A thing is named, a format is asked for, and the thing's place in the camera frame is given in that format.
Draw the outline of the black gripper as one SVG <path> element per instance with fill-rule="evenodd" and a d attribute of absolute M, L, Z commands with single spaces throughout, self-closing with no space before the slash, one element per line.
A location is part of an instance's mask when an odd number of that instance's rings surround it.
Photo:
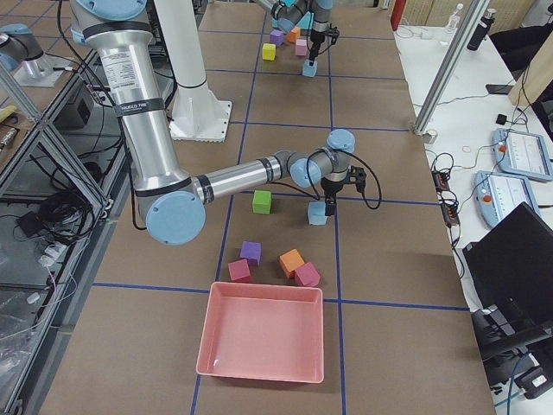
<path fill-rule="evenodd" d="M 321 47 L 320 42 L 326 40 L 327 32 L 329 29 L 329 22 L 314 21 L 311 27 L 311 49 L 309 52 L 309 59 L 315 61 Z"/>
<path fill-rule="evenodd" d="M 336 195 L 343 189 L 346 173 L 332 173 L 321 179 L 321 188 L 325 195 L 325 215 L 334 216 L 336 212 Z"/>

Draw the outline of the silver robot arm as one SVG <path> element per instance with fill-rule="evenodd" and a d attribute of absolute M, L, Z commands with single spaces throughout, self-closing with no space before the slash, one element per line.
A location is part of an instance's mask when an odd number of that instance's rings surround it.
<path fill-rule="evenodd" d="M 255 0 L 255 3 L 270 13 L 277 22 L 277 27 L 288 34 L 299 21 L 308 13 L 312 13 L 309 39 L 312 43 L 309 50 L 308 64 L 313 66 L 316 58 L 321 54 L 321 45 L 329 37 L 330 45 L 334 45 L 340 36 L 337 27 L 330 22 L 331 12 L 334 7 L 332 0 L 296 0 L 291 5 L 284 1 Z"/>
<path fill-rule="evenodd" d="M 359 169 L 351 164 L 355 139 L 346 130 L 332 131 L 326 145 L 308 155 L 280 150 L 191 176 L 179 164 L 175 140 L 224 140 L 232 109 L 207 84 L 192 4 L 155 4 L 177 86 L 172 107 L 165 104 L 149 56 L 153 34 L 145 2 L 73 1 L 70 7 L 73 39 L 101 59 L 137 170 L 139 212 L 157 241 L 168 246 L 188 243 L 204 227 L 207 203 L 285 177 L 302 188 L 320 184 L 326 215 L 334 213 L 343 187 L 359 182 Z"/>

